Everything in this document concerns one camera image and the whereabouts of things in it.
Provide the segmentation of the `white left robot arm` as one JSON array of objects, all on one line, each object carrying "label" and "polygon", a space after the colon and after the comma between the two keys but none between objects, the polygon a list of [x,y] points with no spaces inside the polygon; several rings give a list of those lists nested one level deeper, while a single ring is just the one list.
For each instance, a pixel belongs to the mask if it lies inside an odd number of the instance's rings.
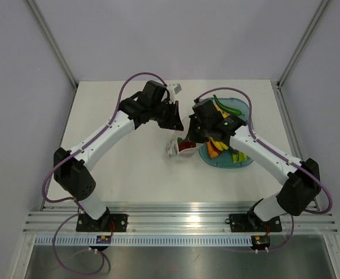
[{"label": "white left robot arm", "polygon": [[151,120],[160,128],[182,131],[175,99],[181,90],[179,84],[148,81],[142,90],[120,101],[112,118],[87,139],[68,151],[59,148],[54,153],[53,179],[77,202],[94,230],[108,227],[110,213],[96,193],[92,169],[118,141]]}]

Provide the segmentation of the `clear zip top bag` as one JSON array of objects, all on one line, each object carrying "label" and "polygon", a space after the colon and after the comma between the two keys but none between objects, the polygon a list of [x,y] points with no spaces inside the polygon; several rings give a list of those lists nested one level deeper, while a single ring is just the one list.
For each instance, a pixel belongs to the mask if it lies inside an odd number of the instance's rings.
[{"label": "clear zip top bag", "polygon": [[188,139],[189,125],[191,119],[189,116],[182,119],[184,126],[183,131],[174,131],[167,143],[165,152],[166,156],[172,160],[185,160],[193,156],[201,144],[197,144]]}]

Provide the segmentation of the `yellow banana bunch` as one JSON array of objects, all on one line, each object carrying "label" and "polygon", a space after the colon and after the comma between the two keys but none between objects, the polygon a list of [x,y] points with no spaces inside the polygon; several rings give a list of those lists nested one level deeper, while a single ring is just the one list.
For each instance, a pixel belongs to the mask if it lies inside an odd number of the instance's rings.
[{"label": "yellow banana bunch", "polygon": [[213,138],[211,138],[210,140],[211,140],[211,143],[215,146],[215,148],[218,149],[221,152],[223,150],[229,149],[228,145],[226,145],[225,143],[223,143],[221,141],[215,141]]}]

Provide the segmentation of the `red apple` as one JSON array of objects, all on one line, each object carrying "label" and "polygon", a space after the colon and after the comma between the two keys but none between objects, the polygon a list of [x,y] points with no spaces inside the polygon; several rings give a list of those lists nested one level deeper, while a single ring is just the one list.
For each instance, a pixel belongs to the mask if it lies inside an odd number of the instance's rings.
[{"label": "red apple", "polygon": [[178,144],[178,151],[181,152],[183,150],[191,149],[195,147],[196,147],[196,143],[192,141],[183,140],[180,144]]}]

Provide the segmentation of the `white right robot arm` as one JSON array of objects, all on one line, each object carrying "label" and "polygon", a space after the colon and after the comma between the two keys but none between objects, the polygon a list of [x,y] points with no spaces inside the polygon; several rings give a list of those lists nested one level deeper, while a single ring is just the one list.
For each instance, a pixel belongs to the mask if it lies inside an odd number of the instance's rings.
[{"label": "white right robot arm", "polygon": [[313,159],[286,155],[254,134],[249,123],[236,115],[223,117],[209,99],[197,100],[190,115],[188,137],[196,143],[207,140],[244,153],[267,170],[282,186],[281,190],[257,201],[244,215],[242,226],[260,231],[277,216],[300,215],[320,193],[319,166]]}]

